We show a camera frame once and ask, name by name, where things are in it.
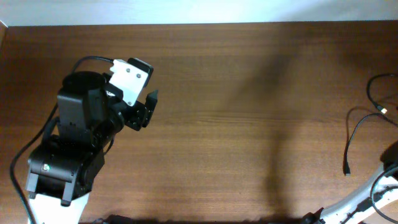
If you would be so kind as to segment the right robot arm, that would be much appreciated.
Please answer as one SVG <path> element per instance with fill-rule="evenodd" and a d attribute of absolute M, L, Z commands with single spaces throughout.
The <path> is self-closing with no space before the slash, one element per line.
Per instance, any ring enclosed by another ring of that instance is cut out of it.
<path fill-rule="evenodd" d="M 347 197 L 316 213 L 308 213 L 301 220 L 304 224 L 361 223 L 373 213 L 387 221 L 389 217 L 380 209 L 397 200 L 397 143 L 389 146 L 381 155 L 381 165 L 371 178 Z"/>

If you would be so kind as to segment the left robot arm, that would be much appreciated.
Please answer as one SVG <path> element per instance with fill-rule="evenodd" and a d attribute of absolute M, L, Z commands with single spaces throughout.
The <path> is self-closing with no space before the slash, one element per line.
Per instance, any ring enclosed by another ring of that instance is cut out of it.
<path fill-rule="evenodd" d="M 78 223 L 105 155 L 123 128 L 148 126 L 158 92 L 138 98 L 154 71 L 138 59 L 110 59 L 109 72 L 73 67 L 31 152 L 24 205 L 29 223 Z"/>

